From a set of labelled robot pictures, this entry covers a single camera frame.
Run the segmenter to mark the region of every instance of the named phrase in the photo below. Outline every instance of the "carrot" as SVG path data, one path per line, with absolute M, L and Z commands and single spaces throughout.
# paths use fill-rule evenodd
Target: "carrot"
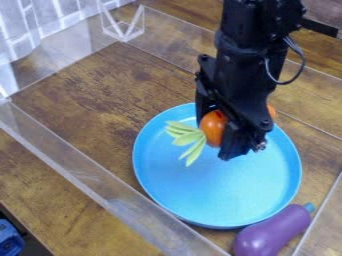
M 271 118 L 276 117 L 275 109 L 267 105 Z M 185 166 L 189 166 L 198 158 L 205 144 L 210 147 L 220 147 L 224 126 L 228 118 L 220 110 L 208 112 L 198 123 L 198 128 L 193 128 L 181 122 L 168 121 L 165 132 L 173 138 L 172 144 L 176 146 L 192 146 L 180 155 L 178 159 L 186 158 Z

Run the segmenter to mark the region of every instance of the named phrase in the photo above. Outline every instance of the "plate rim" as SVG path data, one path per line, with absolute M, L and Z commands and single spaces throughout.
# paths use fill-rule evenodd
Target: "plate rim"
M 210 225 L 210 224 L 204 224 L 204 223 L 198 223 L 196 221 L 192 221 L 181 216 L 178 216 L 173 210 L 166 207 L 162 203 L 158 202 L 158 200 L 154 199 L 154 197 L 150 195 L 145 185 L 142 184 L 141 182 L 141 179 L 140 179 L 140 175 L 138 175 L 138 172 L 137 172 L 137 157 L 136 157 L 136 148 L 137 148 L 137 142 L 138 140 L 141 140 L 141 136 L 142 136 L 142 133 L 145 132 L 148 126 L 160 118 L 160 116 L 165 115 L 166 113 L 174 111 L 176 109 L 181 109 L 181 108 L 193 108 L 194 107 L 194 103 L 193 102 L 189 102 L 189 103 L 184 103 L 184 104 L 180 104 L 180 105 L 176 105 L 168 109 L 165 109 L 164 111 L 161 111 L 160 113 L 157 113 L 148 121 L 146 123 L 144 124 L 137 136 L 136 136 L 136 139 L 134 139 L 134 142 L 133 142 L 133 148 L 132 148 L 132 167 L 133 167 L 133 173 L 134 173 L 134 178 L 138 182 L 138 185 L 141 186 L 144 192 L 146 193 L 150 201 L 164 210 L 166 210 L 168 213 L 170 213 L 177 219 L 180 219 L 181 221 L 189 223 L 189 224 L 193 224 L 198 227 L 204 227 L 204 228 L 209 228 L 209 229 L 217 229 L 217 230 L 226 230 L 226 229 L 234 229 L 234 228 L 240 228 L 240 227 L 244 227 L 244 226 L 248 226 L 251 224 L 255 224 L 265 219 L 268 219 L 269 217 L 272 217 L 276 213 L 279 213 L 284 208 L 285 206 L 289 204 L 289 202 L 293 200 L 295 196 L 297 195 L 297 192 L 299 192 L 299 189 L 300 189 L 300 185 L 301 185 L 301 176 L 303 176 L 303 168 L 301 168 L 301 160 L 300 160 L 300 155 L 299 155 L 299 152 L 297 152 L 297 149 L 296 149 L 296 146 L 289 138 L 289 136 L 285 134 L 285 132 L 283 131 L 283 129 L 276 125 L 276 123 L 273 123 L 273 127 L 276 128 L 276 130 L 281 133 L 281 135 L 288 139 L 288 143 L 289 143 L 289 146 L 293 150 L 293 155 L 295 155 L 295 158 L 296 158 L 296 162 L 297 162 L 297 183 L 295 185 L 295 189 L 292 191 L 292 194 L 291 196 L 288 197 L 288 199 L 285 200 L 285 202 L 281 204 L 281 207 L 277 207 L 276 210 L 273 210 L 271 212 L 271 214 L 268 214 L 267 216 L 263 216 L 261 218 L 256 219 L 256 221 L 251 222 L 251 223 L 233 223 L 233 225 L 225 225 L 225 226 L 216 226 L 216 225 Z

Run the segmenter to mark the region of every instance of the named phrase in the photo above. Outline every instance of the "green leaves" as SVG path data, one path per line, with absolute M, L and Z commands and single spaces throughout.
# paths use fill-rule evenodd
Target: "green leaves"
M 205 135 L 202 131 L 192 126 L 188 126 L 180 122 L 166 122 L 165 132 L 174 139 L 172 144 L 174 146 L 192 146 L 178 157 L 178 160 L 186 157 L 185 166 L 188 167 L 198 158 L 202 148 L 205 146 Z

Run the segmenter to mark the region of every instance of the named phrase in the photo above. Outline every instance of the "purple eggplant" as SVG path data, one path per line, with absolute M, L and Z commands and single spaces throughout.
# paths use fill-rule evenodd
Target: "purple eggplant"
M 291 239 L 307 229 L 311 223 L 311 203 L 288 205 L 267 220 L 248 226 L 233 241 L 234 256 L 276 256 Z

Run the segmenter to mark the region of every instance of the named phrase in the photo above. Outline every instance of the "screw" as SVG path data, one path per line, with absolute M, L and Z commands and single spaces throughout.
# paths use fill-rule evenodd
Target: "screw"
M 267 126 L 268 124 L 269 124 L 269 119 L 261 120 L 261 122 L 260 122 L 261 126 Z
M 271 34 L 269 39 L 273 41 L 276 39 L 276 34 Z
M 10 248 L 10 242 L 6 242 L 3 245 L 2 245 L 2 248 L 3 250 L 7 250 Z
M 201 60 L 202 60 L 202 61 L 208 60 L 208 55 L 206 55 L 206 54 L 202 54 L 202 55 L 201 55 Z

